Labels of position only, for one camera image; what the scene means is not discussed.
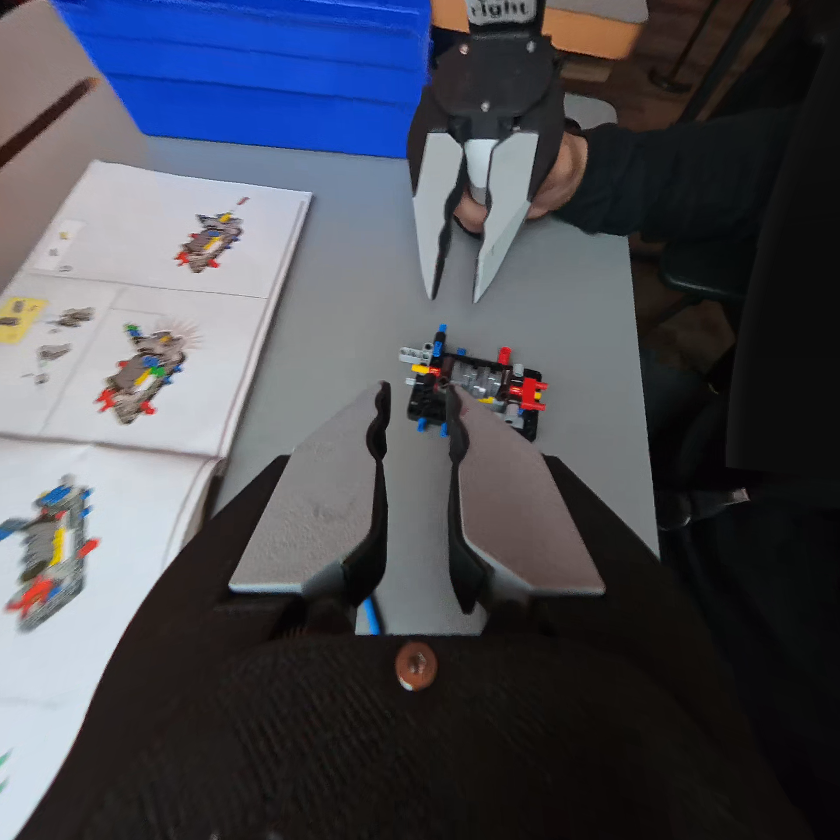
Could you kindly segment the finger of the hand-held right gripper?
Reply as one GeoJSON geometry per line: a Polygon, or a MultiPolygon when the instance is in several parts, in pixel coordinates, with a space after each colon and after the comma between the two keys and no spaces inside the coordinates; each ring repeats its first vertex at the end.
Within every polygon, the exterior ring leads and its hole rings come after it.
{"type": "Polygon", "coordinates": [[[539,136],[515,131],[504,140],[471,141],[471,195],[486,217],[476,259],[474,302],[490,287],[526,219],[539,136]]]}
{"type": "Polygon", "coordinates": [[[452,219],[463,190],[463,147],[448,133],[428,133],[412,152],[413,212],[421,275],[436,299],[452,238],[452,219]]]}

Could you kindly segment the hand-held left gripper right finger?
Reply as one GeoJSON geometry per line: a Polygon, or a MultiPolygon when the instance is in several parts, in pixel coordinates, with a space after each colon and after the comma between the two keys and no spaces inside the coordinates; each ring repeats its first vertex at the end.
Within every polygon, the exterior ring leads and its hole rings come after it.
{"type": "Polygon", "coordinates": [[[604,596],[539,449],[459,385],[448,391],[447,424],[448,571],[461,612],[604,596]]]}

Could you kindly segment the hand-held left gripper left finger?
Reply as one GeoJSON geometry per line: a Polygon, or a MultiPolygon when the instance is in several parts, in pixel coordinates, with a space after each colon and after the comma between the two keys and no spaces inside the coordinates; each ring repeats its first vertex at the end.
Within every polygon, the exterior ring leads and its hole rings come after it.
{"type": "Polygon", "coordinates": [[[362,391],[292,451],[228,582],[237,595],[361,605],[386,565],[386,381],[362,391]]]}

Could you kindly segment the black lego frame assembly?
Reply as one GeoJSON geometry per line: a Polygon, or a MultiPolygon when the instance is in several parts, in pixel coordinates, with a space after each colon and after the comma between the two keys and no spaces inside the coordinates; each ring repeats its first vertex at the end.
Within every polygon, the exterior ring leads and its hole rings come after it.
{"type": "Polygon", "coordinates": [[[461,347],[451,349],[444,323],[438,326],[433,340],[422,347],[402,347],[400,362],[411,369],[406,378],[411,388],[408,420],[418,433],[436,428],[440,437],[448,436],[448,393],[457,386],[534,443],[549,384],[539,371],[514,363],[511,354],[508,346],[500,347],[492,359],[471,355],[461,347]]]}

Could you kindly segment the person's right forearm black sleeve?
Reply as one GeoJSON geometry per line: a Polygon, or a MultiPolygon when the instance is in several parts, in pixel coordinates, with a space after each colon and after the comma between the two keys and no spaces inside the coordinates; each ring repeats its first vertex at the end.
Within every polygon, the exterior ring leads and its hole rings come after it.
{"type": "Polygon", "coordinates": [[[590,235],[687,243],[758,236],[798,105],[635,132],[583,132],[587,162],[553,214],[590,235]]]}

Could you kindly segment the lego instruction booklet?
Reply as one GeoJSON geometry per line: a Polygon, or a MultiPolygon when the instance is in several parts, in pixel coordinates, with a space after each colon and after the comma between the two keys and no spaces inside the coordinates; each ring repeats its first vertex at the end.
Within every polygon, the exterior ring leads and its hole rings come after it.
{"type": "Polygon", "coordinates": [[[198,530],[311,202],[94,161],[2,292],[2,838],[198,530]]]}

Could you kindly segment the person's right hand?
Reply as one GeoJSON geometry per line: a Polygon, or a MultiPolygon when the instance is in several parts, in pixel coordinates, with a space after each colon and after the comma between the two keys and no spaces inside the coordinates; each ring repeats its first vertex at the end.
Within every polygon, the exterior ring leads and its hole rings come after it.
{"type": "MultiPolygon", "coordinates": [[[[588,159],[588,143],[583,135],[565,133],[557,159],[532,200],[526,219],[533,221],[550,215],[567,204],[579,188],[588,159]]],[[[458,225],[472,235],[482,233],[487,210],[465,190],[455,209],[458,225]]]]}

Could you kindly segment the stack of blue plastic crates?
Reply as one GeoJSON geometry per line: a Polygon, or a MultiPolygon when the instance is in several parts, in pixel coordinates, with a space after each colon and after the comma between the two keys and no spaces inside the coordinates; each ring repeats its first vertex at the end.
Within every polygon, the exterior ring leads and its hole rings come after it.
{"type": "Polygon", "coordinates": [[[52,2],[142,133],[402,159],[425,1],[52,2]]]}

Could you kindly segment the black office chair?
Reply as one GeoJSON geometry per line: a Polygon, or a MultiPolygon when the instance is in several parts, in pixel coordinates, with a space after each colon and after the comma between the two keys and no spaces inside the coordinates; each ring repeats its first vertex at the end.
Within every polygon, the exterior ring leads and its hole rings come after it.
{"type": "Polygon", "coordinates": [[[768,498],[838,509],[838,22],[822,42],[737,341],[712,367],[656,494],[661,531],[768,498]]]}

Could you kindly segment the beige cardboard box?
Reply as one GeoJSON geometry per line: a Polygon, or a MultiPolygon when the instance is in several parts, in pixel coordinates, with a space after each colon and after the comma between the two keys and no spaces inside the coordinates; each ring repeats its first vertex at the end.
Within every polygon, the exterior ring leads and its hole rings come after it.
{"type": "Polygon", "coordinates": [[[1,22],[1,288],[92,161],[147,165],[150,146],[49,2],[1,22]]]}

